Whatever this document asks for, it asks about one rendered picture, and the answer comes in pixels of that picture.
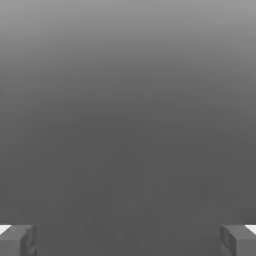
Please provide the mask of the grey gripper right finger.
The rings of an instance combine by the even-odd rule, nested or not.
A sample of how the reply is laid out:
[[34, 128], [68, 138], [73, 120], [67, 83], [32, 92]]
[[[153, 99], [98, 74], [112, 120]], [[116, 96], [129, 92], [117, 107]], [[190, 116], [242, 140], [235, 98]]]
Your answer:
[[221, 225], [222, 256], [256, 256], [256, 224]]

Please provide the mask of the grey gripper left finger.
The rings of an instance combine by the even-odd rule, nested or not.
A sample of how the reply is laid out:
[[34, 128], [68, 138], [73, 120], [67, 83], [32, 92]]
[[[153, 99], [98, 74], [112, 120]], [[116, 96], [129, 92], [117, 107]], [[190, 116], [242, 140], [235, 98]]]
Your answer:
[[38, 256], [37, 227], [0, 224], [0, 256]]

